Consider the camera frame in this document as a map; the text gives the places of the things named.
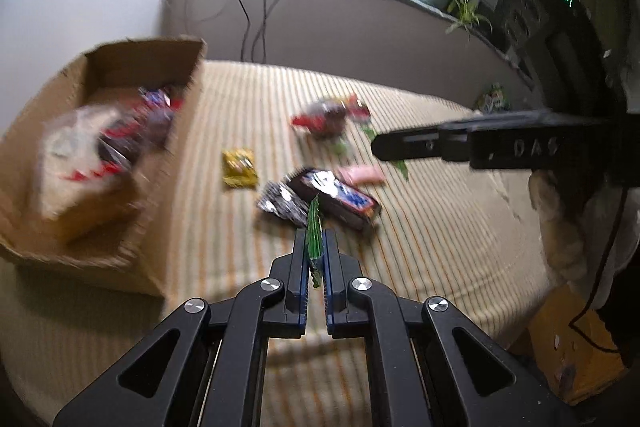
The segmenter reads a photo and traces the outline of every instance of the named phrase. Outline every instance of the open cardboard box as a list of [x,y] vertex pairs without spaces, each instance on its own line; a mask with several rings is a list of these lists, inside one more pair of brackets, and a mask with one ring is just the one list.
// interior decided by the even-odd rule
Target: open cardboard box
[[[145,240],[165,198],[173,194],[177,158],[201,91],[206,45],[198,39],[114,42],[80,55],[22,110],[0,142],[0,255],[102,287],[164,295],[164,238]],[[82,105],[134,98],[139,87],[184,86],[184,103],[165,150],[145,153],[135,178],[142,210],[61,245],[36,219],[33,192],[40,140],[47,122]],[[156,233],[164,230],[162,224]]]

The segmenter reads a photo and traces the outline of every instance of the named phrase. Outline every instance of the pink candy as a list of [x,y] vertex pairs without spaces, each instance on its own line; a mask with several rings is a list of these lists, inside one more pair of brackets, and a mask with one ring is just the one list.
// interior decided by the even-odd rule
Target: pink candy
[[362,185],[365,183],[384,183],[385,175],[378,166],[351,165],[335,169],[337,178],[347,185]]

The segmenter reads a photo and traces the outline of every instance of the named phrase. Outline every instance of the wrapped snack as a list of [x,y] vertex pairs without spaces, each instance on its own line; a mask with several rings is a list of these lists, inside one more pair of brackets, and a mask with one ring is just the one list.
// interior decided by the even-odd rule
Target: wrapped snack
[[145,118],[123,114],[98,134],[98,155],[107,163],[131,170],[142,155]]
[[136,208],[131,162],[100,154],[99,137],[122,118],[116,107],[82,107],[49,124],[40,150],[37,206],[46,227],[63,243]]
[[344,133],[347,109],[340,100],[319,100],[307,107],[303,114],[294,116],[291,124],[306,128],[317,138],[336,138]]
[[318,196],[320,210],[355,230],[369,229],[382,211],[373,197],[342,183],[331,171],[304,168],[290,174],[287,185],[304,201]]
[[358,98],[356,94],[352,94],[344,102],[347,108],[347,115],[351,121],[359,125],[369,125],[371,123],[371,111],[369,106]]
[[174,123],[175,112],[182,105],[182,99],[175,91],[171,86],[155,90],[140,89],[146,108],[145,139],[156,147],[164,147]]
[[297,227],[306,227],[308,204],[283,183],[267,182],[257,202],[258,208],[280,219],[291,221]]
[[233,188],[255,187],[258,174],[254,168],[254,152],[249,149],[231,149],[222,152],[222,180]]
[[309,270],[314,288],[319,288],[322,282],[322,224],[320,223],[319,198],[316,196],[309,205],[309,214],[306,218],[305,247],[309,260]]
[[357,187],[363,184],[381,184],[385,182],[384,172],[375,165],[351,165],[335,169],[338,179],[347,185]]

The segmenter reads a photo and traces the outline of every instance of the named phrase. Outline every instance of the striped bedspread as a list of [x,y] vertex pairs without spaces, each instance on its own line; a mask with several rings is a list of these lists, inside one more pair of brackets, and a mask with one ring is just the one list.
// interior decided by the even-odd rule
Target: striped bedspread
[[[268,274],[289,253],[294,228],[255,208],[258,192],[222,184],[221,151],[251,148],[261,182],[300,166],[374,163],[351,123],[350,153],[289,126],[290,115],[326,96],[357,93],[378,131],[464,117],[437,98],[309,71],[210,62],[186,153],[170,233],[170,291],[158,299],[91,288],[0,262],[0,349],[18,395],[51,422],[57,411],[163,316],[193,296],[219,301]],[[343,253],[399,296],[449,298],[503,344],[554,287],[530,209],[525,172],[473,172],[440,160],[408,163],[409,181],[382,164],[387,183],[368,190],[383,206],[375,233],[337,223]],[[262,425],[369,425],[364,344],[326,334],[322,292],[311,290],[307,334],[272,340]]]

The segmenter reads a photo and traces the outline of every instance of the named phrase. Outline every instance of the red candy wrapper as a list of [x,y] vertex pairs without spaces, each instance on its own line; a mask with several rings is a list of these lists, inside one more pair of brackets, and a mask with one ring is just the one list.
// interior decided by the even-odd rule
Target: red candy wrapper
[[304,113],[291,118],[291,124],[305,128],[317,138],[336,138],[344,133],[347,118],[359,124],[371,120],[369,107],[355,94],[345,99],[319,100],[309,105]]

